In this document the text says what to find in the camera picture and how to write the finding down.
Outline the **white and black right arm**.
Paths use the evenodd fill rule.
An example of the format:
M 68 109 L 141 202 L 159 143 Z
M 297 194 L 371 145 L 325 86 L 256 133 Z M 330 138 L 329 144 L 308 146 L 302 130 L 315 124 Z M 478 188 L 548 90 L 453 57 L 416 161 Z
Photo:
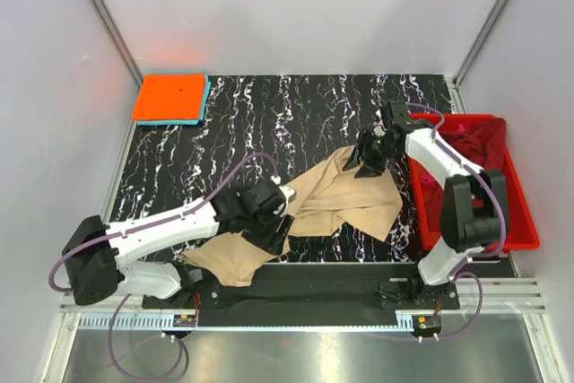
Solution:
M 443 294 L 457 272 L 509 234 L 507 183 L 500 170 L 468 160 L 425 119 L 415 119 L 413 104 L 386 102 L 380 109 L 382 132 L 360 131 L 345 170 L 355 178 L 381 176 L 387 161 L 403 153 L 422 165 L 443 191 L 438 242 L 421 259 L 406 285 L 394 296 L 425 307 Z

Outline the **beige t-shirt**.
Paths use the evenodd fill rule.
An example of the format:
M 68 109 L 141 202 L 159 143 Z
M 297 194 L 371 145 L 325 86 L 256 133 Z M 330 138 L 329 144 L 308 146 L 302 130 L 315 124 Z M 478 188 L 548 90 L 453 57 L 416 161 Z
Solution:
M 297 193 L 288 209 L 294 217 L 291 236 L 330 236 L 348 223 L 374 239 L 386 240 L 403 207 L 402 198 L 388 171 L 375 178 L 355 178 L 357 169 L 344 171 L 351 154 L 351 146 L 341 147 L 288 184 Z M 239 234 L 225 233 L 184 251 L 180 258 L 208 270 L 223 286 L 247 287 L 255 271 L 275 255 Z

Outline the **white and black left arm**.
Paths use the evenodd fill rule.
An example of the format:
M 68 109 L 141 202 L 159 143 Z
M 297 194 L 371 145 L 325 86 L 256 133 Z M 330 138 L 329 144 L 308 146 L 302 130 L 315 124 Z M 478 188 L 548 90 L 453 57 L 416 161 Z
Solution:
M 249 244 L 277 255 L 293 218 L 287 210 L 296 198 L 278 178 L 253 187 L 218 190 L 210 198 L 131 222 L 84 219 L 62 251 L 74 302 L 81 307 L 118 295 L 141 295 L 147 309 L 183 309 L 197 293 L 186 267 L 153 263 L 145 257 L 192 239 L 238 233 Z

